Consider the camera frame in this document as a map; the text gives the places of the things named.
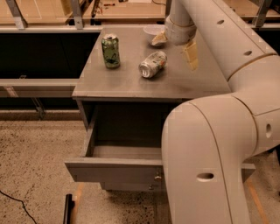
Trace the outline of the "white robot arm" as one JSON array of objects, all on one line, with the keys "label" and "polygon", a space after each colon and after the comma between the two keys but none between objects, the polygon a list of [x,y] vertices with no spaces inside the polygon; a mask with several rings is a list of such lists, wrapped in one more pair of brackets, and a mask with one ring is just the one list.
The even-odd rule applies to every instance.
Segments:
[{"label": "white robot arm", "polygon": [[231,89],[164,122],[172,224],[250,224],[242,163],[280,143],[280,57],[223,0],[172,0],[165,26],[176,45],[199,32]]}]

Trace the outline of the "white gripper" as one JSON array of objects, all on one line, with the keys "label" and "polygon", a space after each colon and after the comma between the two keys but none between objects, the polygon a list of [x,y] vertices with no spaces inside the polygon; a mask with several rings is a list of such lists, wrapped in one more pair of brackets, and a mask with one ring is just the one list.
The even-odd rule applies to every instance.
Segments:
[{"label": "white gripper", "polygon": [[174,22],[168,16],[165,20],[165,32],[154,34],[151,38],[153,46],[161,46],[167,40],[172,42],[175,46],[183,46],[183,54],[186,57],[187,63],[194,71],[198,68],[198,51],[196,42],[192,40],[195,37],[197,27],[194,22],[188,18],[179,22]]}]

